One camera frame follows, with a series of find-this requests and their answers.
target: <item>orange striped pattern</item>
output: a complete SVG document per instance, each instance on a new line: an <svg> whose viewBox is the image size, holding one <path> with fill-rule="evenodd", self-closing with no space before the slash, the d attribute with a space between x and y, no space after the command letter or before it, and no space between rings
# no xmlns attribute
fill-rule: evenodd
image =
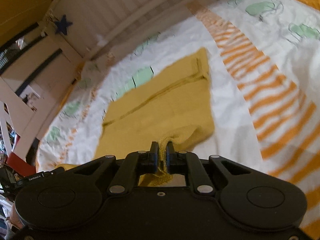
<svg viewBox="0 0 320 240"><path fill-rule="evenodd" d="M197 1L187 7L215 40L226 69L249 105L263 160L282 160L274 161L279 166L270 174L281 178L286 173L290 182L298 183L320 169L320 151L304 167L296 168L300 158L310 157L306 156L309 147L320 147L320 119L314 122L316 105L231 22ZM315 207L320 201L320 188L305 193L308 209ZM304 230L320 237L320 221L307 224Z"/></svg>

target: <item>screw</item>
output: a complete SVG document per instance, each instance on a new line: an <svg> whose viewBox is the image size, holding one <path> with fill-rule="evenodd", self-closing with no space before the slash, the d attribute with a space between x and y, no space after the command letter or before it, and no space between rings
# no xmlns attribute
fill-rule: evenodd
<svg viewBox="0 0 320 240"><path fill-rule="evenodd" d="M197 187L197 191L199 191L200 193L210 193L213 191L213 187L209 185L200 185L199 187Z"/></svg>
<svg viewBox="0 0 320 240"><path fill-rule="evenodd" d="M114 185L109 188L111 193L119 194L125 191L125 188L121 185Z"/></svg>
<svg viewBox="0 0 320 240"><path fill-rule="evenodd" d="M157 193L157 195L158 195L159 197L164 197L164 196L165 196L165 193L162 192L162 191L160 191L160 192Z"/></svg>

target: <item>blue star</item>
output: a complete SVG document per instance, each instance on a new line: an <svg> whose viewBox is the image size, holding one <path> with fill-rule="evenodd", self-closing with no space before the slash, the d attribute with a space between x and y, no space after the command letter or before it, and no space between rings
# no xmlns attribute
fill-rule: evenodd
<svg viewBox="0 0 320 240"><path fill-rule="evenodd" d="M68 35L67 28L73 25L72 22L67 22L65 14L62 16L61 21L55 21L54 24L57 26L56 34L63 33L64 35Z"/></svg>

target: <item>mattress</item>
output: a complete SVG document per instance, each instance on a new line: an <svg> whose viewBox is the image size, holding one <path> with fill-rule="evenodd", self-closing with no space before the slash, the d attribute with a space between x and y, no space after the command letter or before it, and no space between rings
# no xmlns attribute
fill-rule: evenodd
<svg viewBox="0 0 320 240"><path fill-rule="evenodd" d="M139 46L144 33L85 63L40 142L37 169L92 160L110 102L134 89L132 80L143 84L205 47L215 132L193 152L300 187L308 200L301 228L320 237L319 30L320 12L296 0L193 1L152 23Z"/></svg>

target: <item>yellow canopy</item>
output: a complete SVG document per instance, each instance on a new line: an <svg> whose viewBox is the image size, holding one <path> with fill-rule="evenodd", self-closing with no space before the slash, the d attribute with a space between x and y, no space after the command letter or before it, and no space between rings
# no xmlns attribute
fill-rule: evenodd
<svg viewBox="0 0 320 240"><path fill-rule="evenodd" d="M42 20L53 0L0 0L0 46Z"/></svg>

